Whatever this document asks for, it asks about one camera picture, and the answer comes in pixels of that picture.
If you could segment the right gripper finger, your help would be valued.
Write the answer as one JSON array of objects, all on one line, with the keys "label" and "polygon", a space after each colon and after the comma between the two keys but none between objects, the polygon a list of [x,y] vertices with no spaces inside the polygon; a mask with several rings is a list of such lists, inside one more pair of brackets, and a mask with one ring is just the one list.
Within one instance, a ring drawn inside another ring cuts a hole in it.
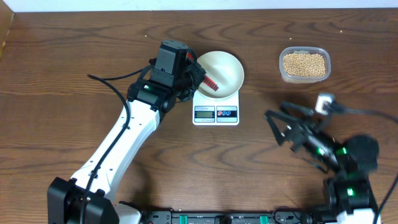
[{"label": "right gripper finger", "polygon": [[271,128],[277,144],[281,146],[286,141],[285,132],[291,128],[290,114],[286,111],[267,110],[264,118]]},{"label": "right gripper finger", "polygon": [[315,112],[313,109],[307,108],[305,106],[297,105],[295,103],[291,103],[288,101],[283,101],[281,103],[280,110],[289,116],[293,116],[291,111],[300,113],[302,115],[302,117],[312,117],[315,115]]}]

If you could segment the red plastic measuring scoop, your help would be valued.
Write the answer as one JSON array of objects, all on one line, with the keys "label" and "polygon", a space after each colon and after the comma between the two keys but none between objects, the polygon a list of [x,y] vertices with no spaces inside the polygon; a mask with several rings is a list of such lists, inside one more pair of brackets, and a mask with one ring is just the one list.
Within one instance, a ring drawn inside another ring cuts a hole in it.
[{"label": "red plastic measuring scoop", "polygon": [[[192,62],[195,62],[196,66],[199,66],[203,70],[201,65],[199,65],[197,62],[196,54],[192,50],[189,50],[187,52],[187,58],[189,60],[191,60]],[[199,84],[204,83],[206,86],[208,86],[209,88],[211,88],[214,91],[217,91],[219,89],[218,85],[209,76],[206,75],[205,71],[203,71],[203,75],[201,78],[199,78],[199,81],[200,82],[195,84],[195,86],[199,86]]]}]

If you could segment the pile of soybeans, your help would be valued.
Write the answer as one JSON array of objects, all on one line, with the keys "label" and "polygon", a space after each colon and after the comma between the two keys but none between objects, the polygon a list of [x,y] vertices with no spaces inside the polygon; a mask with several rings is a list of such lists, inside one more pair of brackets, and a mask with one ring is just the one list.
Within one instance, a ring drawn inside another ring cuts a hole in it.
[{"label": "pile of soybeans", "polygon": [[292,76],[322,77],[326,75],[325,59],[320,54],[286,54],[283,68]]}]

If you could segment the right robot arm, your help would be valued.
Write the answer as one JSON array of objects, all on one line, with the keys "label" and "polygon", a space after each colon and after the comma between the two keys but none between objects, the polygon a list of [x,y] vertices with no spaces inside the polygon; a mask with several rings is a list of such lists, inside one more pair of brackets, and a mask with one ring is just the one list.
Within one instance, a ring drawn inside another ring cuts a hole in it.
[{"label": "right robot arm", "polygon": [[317,169],[334,172],[323,182],[325,203],[309,208],[300,217],[301,223],[381,222],[382,208],[376,203],[369,180],[369,174],[378,167],[378,141],[360,134],[338,142],[323,132],[333,115],[346,113],[365,112],[319,97],[313,110],[284,102],[280,111],[265,113],[278,145],[291,142],[293,152],[304,148],[320,161]]}]

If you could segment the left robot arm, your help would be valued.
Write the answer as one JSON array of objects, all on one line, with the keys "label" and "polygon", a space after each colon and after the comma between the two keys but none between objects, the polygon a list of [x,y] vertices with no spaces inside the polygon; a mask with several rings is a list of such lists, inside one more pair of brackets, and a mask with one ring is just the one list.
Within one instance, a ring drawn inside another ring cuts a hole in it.
[{"label": "left robot arm", "polygon": [[189,101],[205,70],[188,45],[162,41],[156,58],[139,71],[123,110],[99,148],[69,180],[55,178],[47,191],[49,223],[139,223],[141,212],[114,199],[121,179],[144,141],[176,103]]}]

